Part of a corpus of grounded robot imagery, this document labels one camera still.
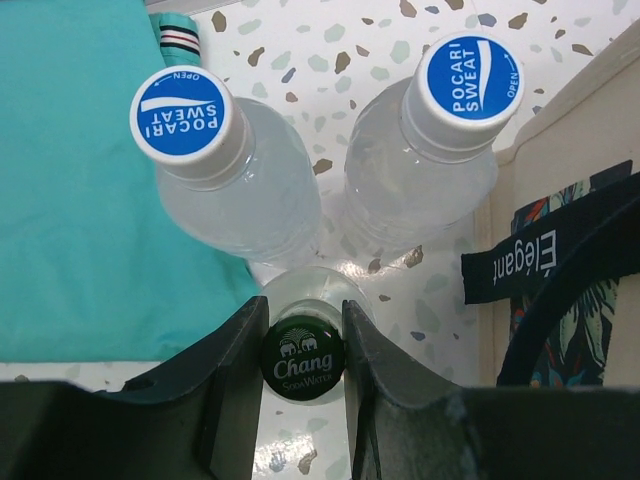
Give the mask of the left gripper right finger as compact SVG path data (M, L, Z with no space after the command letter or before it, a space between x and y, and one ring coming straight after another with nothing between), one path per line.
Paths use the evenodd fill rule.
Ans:
M345 403L354 479L477 479L464 391L342 305Z

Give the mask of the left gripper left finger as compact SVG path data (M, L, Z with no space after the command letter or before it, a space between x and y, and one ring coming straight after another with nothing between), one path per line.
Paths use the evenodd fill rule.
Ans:
M106 394L92 479L247 479L262 397L265 297Z

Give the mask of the beige canvas bag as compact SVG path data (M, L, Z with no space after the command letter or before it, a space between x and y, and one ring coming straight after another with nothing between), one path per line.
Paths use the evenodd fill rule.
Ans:
M639 383L639 27L597 54L498 155L462 258L479 378L533 354L531 386Z

